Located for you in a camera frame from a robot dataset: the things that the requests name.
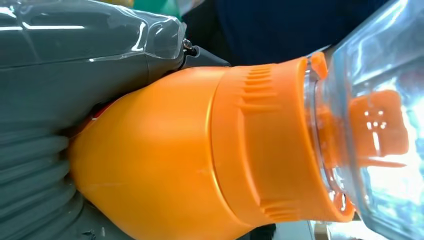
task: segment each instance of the transparent lid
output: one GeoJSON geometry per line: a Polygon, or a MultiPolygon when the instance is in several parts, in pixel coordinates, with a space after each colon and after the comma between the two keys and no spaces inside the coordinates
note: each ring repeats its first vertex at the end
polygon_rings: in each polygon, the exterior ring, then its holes
{"type": "Polygon", "coordinates": [[[317,83],[330,186],[389,239],[424,239],[424,1],[386,4],[348,36],[317,83]]]}

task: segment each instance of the orange cap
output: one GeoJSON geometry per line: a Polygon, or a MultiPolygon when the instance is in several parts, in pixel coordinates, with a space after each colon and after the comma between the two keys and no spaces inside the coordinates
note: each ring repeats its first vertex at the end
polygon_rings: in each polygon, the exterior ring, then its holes
{"type": "MultiPolygon", "coordinates": [[[[325,76],[322,53],[312,69],[325,76]]],[[[246,223],[322,220],[346,222],[323,183],[304,103],[308,60],[235,67],[222,78],[211,121],[219,185],[235,215],[246,223]]]]}

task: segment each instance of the plastic wrap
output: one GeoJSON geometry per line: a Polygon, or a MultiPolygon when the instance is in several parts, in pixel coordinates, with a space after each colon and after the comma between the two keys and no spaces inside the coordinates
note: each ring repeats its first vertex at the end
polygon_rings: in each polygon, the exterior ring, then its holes
{"type": "Polygon", "coordinates": [[[98,1],[6,1],[0,7],[0,45],[7,46],[0,67],[140,54],[176,59],[183,38],[175,17],[98,1]]]}

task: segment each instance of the orange tab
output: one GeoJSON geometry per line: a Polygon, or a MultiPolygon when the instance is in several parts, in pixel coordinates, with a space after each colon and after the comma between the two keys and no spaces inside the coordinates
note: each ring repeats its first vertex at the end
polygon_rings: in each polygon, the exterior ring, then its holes
{"type": "Polygon", "coordinates": [[[349,117],[358,159],[375,166],[378,158],[408,151],[408,132],[397,92],[377,91],[353,99],[349,117]]]}

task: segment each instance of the dark blue fabric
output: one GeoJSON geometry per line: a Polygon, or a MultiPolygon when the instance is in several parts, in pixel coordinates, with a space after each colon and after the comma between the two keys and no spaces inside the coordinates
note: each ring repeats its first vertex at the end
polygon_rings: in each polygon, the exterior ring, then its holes
{"type": "Polygon", "coordinates": [[[241,65],[278,63],[336,44],[388,0],[215,0],[241,65]]]}

